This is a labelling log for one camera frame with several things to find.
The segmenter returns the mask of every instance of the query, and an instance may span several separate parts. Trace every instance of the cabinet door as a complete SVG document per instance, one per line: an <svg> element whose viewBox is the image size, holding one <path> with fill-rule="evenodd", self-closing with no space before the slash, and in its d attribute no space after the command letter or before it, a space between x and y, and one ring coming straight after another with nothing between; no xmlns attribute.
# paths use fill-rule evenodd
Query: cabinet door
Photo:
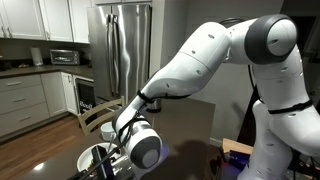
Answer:
<svg viewBox="0 0 320 180"><path fill-rule="evenodd" d="M40 0L47 40L72 42L67 0Z"/></svg>
<svg viewBox="0 0 320 180"><path fill-rule="evenodd" d="M8 37L45 39L38 0L0 0L0 13Z"/></svg>
<svg viewBox="0 0 320 180"><path fill-rule="evenodd" d="M46 96L50 117L66 111L61 73L41 74L41 81Z"/></svg>
<svg viewBox="0 0 320 180"><path fill-rule="evenodd" d="M89 43L88 7L91 7L90 0L69 0L74 42Z"/></svg>
<svg viewBox="0 0 320 180"><path fill-rule="evenodd" d="M78 114L77 101L75 96L75 89L73 85L72 75L61 73L64 95L66 98L67 110L72 114Z"/></svg>

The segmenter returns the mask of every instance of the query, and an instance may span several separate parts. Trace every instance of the cable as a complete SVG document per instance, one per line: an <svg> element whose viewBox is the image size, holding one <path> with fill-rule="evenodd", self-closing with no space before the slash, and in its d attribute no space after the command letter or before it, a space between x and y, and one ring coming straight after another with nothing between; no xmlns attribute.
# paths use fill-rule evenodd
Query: cable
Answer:
<svg viewBox="0 0 320 180"><path fill-rule="evenodd" d="M249 76L250 76L250 82L251 82L252 89L254 89L254 84L253 84L250 64L248 65L248 72L249 72Z"/></svg>

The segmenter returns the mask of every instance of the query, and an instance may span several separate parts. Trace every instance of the lower cabinet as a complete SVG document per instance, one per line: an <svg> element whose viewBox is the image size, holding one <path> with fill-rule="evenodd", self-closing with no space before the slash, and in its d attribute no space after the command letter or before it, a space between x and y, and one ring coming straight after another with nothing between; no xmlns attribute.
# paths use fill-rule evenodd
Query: lower cabinet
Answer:
<svg viewBox="0 0 320 180"><path fill-rule="evenodd" d="M64 96L66 98L67 110L70 113L77 115L78 107L72 75L62 72L61 77L64 89Z"/></svg>
<svg viewBox="0 0 320 180"><path fill-rule="evenodd" d="M60 72L41 74L41 81L46 97L50 117L67 110Z"/></svg>
<svg viewBox="0 0 320 180"><path fill-rule="evenodd" d="M41 85L0 92L0 114L45 103Z"/></svg>
<svg viewBox="0 0 320 180"><path fill-rule="evenodd" d="M17 131L49 118L46 103L0 115L0 136Z"/></svg>

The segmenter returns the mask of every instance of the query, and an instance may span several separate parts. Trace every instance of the stainless steel refrigerator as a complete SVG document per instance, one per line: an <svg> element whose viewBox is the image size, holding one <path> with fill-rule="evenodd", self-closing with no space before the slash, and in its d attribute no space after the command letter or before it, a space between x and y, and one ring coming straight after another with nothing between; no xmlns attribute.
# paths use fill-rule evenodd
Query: stainless steel refrigerator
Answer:
<svg viewBox="0 0 320 180"><path fill-rule="evenodd" d="M97 104L128 102L149 74L151 7L146 4L87 9Z"/></svg>

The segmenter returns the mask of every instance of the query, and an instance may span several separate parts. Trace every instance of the kitchen cabinet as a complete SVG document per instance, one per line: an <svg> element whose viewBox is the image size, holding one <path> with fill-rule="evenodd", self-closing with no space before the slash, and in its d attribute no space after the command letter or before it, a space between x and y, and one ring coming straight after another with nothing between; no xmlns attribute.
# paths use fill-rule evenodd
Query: kitchen cabinet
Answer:
<svg viewBox="0 0 320 180"><path fill-rule="evenodd" d="M49 118L47 104L41 103L0 115L0 136Z"/></svg>
<svg viewBox="0 0 320 180"><path fill-rule="evenodd" d="M60 72L41 74L50 117L66 111L66 101Z"/></svg>
<svg viewBox="0 0 320 180"><path fill-rule="evenodd" d="M67 0L39 0L47 40L72 42Z"/></svg>
<svg viewBox="0 0 320 180"><path fill-rule="evenodd" d="M69 9L74 42L89 43L87 17L88 7L91 7L90 0L69 0Z"/></svg>
<svg viewBox="0 0 320 180"><path fill-rule="evenodd" d="M0 136L49 118L40 75L0 79Z"/></svg>
<svg viewBox="0 0 320 180"><path fill-rule="evenodd" d="M67 110L70 113L77 115L78 108L72 75L62 72L61 78L63 83L64 96L66 98Z"/></svg>
<svg viewBox="0 0 320 180"><path fill-rule="evenodd" d="M0 15L4 37L45 39L38 0L0 0Z"/></svg>

